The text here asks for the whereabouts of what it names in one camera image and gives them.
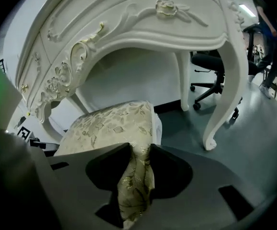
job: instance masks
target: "chair base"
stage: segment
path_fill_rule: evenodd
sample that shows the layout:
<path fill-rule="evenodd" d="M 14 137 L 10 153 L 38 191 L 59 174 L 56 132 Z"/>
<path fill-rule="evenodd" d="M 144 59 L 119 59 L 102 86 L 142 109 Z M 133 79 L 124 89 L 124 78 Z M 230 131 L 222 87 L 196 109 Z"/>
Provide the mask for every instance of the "chair base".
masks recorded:
<path fill-rule="evenodd" d="M 217 83 L 217 82 L 216 83 L 192 83 L 190 85 L 190 90 L 195 91 L 195 86 L 209 88 L 209 90 L 207 90 L 205 93 L 200 95 L 197 99 L 195 99 L 195 103 L 194 103 L 195 110 L 199 110 L 201 108 L 201 105 L 199 103 L 200 101 L 202 101 L 203 99 L 205 99 L 206 97 L 208 97 L 214 93 L 222 94 L 222 91 L 223 91 L 223 85 L 221 83 Z M 232 118 L 237 119 L 238 116 L 239 116 L 239 110 L 238 110 L 238 108 L 235 108 Z"/>

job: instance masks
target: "black office chair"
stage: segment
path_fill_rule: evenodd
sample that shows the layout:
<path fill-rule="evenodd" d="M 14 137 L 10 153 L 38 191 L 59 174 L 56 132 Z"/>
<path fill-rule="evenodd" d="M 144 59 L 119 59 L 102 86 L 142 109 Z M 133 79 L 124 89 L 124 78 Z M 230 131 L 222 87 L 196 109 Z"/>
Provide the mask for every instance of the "black office chair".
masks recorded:
<path fill-rule="evenodd" d="M 254 24 L 245 28 L 244 32 L 247 32 L 249 34 L 248 59 L 251 59 L 252 51 L 253 51 L 254 33 L 260 32 L 260 27 L 259 25 Z M 191 62 L 193 64 L 199 67 L 208 69 L 209 71 L 213 70 L 217 75 L 217 79 L 215 83 L 192 83 L 190 85 L 191 91 L 195 91 L 196 89 L 195 86 L 209 88 L 209 90 L 207 90 L 205 93 L 199 96 L 195 100 L 195 103 L 193 104 L 194 109 L 199 110 L 201 108 L 201 104 L 199 103 L 201 100 L 205 99 L 206 97 L 210 96 L 213 93 L 220 93 L 220 94 L 222 93 L 223 83 L 224 83 L 224 66 L 223 66 L 223 61 L 221 60 L 217 50 L 210 51 L 208 54 L 203 52 L 198 52 L 194 56 L 191 53 L 191 56 L 192 56 Z M 249 75 L 255 75 L 258 72 L 257 66 L 251 61 L 248 61 L 248 62 L 249 62 Z M 195 72 L 209 72 L 209 71 L 195 70 Z M 239 110 L 238 108 L 235 108 L 232 118 L 237 119 L 238 116 L 239 116 Z"/>

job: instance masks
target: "white sneaker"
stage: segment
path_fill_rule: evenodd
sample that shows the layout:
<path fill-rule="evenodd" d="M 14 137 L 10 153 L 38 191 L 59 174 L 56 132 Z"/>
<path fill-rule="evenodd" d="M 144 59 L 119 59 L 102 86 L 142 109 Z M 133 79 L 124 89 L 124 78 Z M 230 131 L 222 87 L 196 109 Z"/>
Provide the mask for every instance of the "white sneaker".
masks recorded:
<path fill-rule="evenodd" d="M 262 85 L 261 87 L 259 87 L 260 91 L 263 92 L 263 94 L 270 99 L 271 95 L 269 93 L 269 88 L 265 87 L 264 85 Z"/>
<path fill-rule="evenodd" d="M 255 75 L 249 75 L 248 76 L 249 83 L 252 83 L 254 78 L 255 78 Z"/>

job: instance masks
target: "ceiling light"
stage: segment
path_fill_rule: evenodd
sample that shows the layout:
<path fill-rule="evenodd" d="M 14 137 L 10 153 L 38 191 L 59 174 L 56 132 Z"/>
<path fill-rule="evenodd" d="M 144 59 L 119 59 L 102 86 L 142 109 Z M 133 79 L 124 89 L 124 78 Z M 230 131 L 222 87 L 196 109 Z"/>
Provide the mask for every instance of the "ceiling light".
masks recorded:
<path fill-rule="evenodd" d="M 251 17 L 256 17 L 256 15 L 251 10 L 249 10 L 247 6 L 242 4 L 242 5 L 239 5 L 239 7 L 241 7 L 244 11 L 246 11 Z"/>

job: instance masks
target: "dark gray plastic surface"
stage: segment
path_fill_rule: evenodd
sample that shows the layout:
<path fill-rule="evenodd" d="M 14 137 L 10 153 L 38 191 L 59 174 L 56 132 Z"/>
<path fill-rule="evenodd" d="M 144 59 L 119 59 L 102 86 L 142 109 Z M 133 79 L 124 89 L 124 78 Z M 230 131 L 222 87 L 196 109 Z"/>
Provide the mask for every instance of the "dark gray plastic surface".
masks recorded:
<path fill-rule="evenodd" d="M 31 148 L 41 184 L 63 229 L 118 229 L 95 215 L 109 203 L 111 192 L 98 189 L 87 177 L 85 168 L 93 158 L 119 146 L 49 158 L 40 149 Z M 174 148 L 158 147 L 185 160 L 192 167 L 193 177 L 176 197 L 154 199 L 133 230 L 221 229 L 236 223 L 218 191 L 222 186 L 234 186 L 253 207 L 264 200 L 258 190 L 241 181 L 221 163 Z M 50 165 L 59 162 L 67 162 L 69 166 L 53 171 Z"/>

